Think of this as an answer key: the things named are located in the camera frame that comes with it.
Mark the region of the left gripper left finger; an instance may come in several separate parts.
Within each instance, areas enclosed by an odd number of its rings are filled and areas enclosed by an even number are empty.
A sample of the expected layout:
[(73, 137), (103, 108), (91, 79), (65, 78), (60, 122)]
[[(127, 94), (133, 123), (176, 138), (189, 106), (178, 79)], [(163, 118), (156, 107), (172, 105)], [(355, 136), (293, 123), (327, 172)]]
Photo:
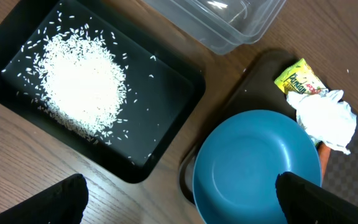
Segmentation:
[(73, 174), (0, 213), (0, 223), (79, 224), (88, 197), (86, 179)]

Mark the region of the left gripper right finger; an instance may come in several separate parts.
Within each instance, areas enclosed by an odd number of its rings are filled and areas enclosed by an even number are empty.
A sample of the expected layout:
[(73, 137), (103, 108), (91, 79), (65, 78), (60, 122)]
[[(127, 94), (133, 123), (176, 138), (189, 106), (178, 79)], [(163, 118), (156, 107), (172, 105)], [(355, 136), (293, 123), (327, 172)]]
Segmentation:
[(278, 202), (288, 223), (358, 224), (358, 207), (292, 173), (277, 176)]

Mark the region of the orange carrot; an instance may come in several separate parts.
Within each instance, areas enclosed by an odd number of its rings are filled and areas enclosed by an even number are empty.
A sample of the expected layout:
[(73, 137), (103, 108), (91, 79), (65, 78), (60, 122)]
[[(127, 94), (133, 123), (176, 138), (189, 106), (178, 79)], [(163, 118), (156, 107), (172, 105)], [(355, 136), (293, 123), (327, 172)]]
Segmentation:
[(331, 153), (331, 148), (325, 145), (325, 143), (321, 142), (318, 146), (318, 155), (319, 155), (319, 161), (321, 164), (321, 176), (322, 179), (325, 176), (326, 168), (328, 165), (329, 157)]

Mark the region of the dark blue plate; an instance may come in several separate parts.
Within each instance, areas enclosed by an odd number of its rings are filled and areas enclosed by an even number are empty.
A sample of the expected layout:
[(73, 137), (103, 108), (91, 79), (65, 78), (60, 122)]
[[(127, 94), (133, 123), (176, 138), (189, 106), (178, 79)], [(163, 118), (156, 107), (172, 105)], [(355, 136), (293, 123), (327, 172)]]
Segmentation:
[(234, 115), (206, 138), (193, 173), (205, 223), (286, 223), (275, 181), (290, 171), (322, 184), (318, 152), (291, 118), (269, 110)]

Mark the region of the white tissue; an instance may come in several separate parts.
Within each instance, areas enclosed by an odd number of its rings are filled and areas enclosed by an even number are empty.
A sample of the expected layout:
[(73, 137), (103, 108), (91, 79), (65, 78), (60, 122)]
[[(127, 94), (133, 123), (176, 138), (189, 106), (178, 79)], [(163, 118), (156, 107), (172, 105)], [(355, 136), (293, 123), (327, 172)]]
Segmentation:
[(314, 95), (290, 91), (287, 103), (296, 111), (296, 122), (314, 143), (349, 155), (347, 148), (357, 127), (357, 116), (350, 104), (342, 100), (342, 90), (327, 90)]

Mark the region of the white rice pile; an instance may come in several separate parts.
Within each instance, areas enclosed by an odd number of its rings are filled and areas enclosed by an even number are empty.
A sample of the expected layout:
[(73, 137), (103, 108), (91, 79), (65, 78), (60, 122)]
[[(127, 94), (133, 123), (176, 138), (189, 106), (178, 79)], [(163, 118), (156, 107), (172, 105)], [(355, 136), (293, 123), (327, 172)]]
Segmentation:
[(131, 49), (89, 12), (60, 8), (37, 26), (1, 75), (59, 125), (144, 166), (157, 144), (140, 131), (156, 66), (153, 55)]

